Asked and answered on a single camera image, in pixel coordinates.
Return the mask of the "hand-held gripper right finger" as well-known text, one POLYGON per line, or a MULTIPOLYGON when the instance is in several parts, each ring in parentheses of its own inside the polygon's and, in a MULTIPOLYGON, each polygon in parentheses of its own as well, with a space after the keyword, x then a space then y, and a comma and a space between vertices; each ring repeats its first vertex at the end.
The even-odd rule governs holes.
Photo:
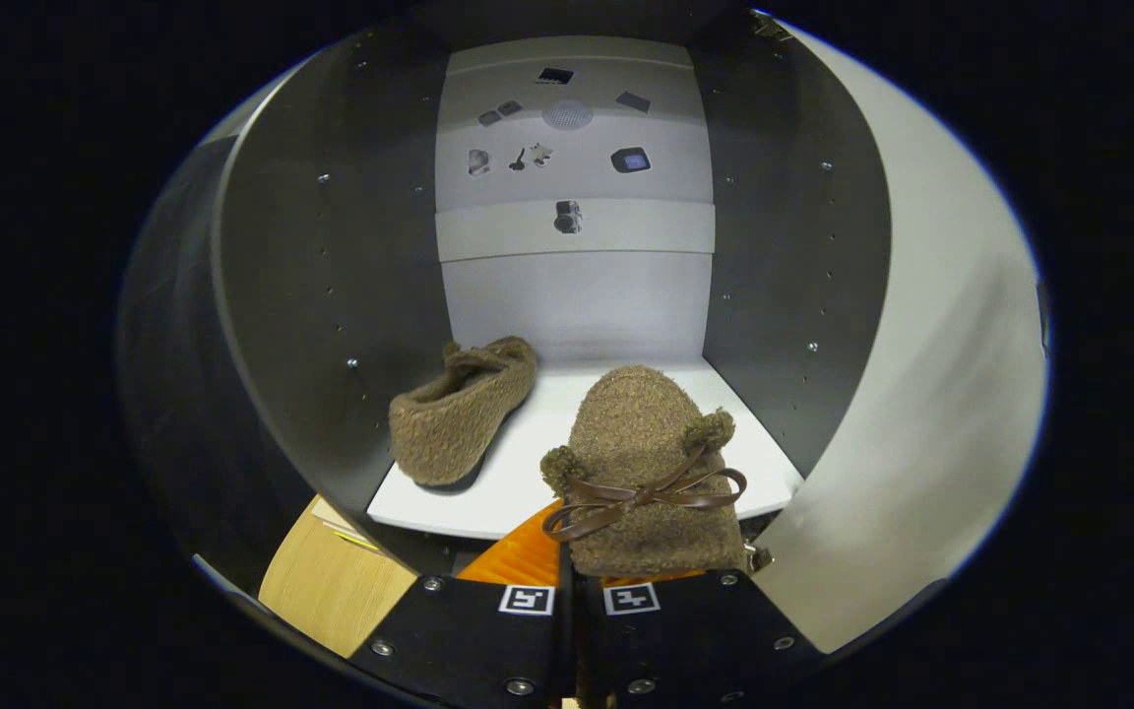
POLYGON ((780 708, 828 659, 741 569, 593 582, 577 619, 593 708, 780 708))

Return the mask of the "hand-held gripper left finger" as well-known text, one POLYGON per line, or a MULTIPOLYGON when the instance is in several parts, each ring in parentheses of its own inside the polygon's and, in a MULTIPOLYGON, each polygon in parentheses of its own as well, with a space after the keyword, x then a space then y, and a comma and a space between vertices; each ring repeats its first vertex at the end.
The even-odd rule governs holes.
POLYGON ((562 708, 576 692, 572 584, 543 524, 555 499, 451 576, 421 575, 349 655, 447 708, 562 708))

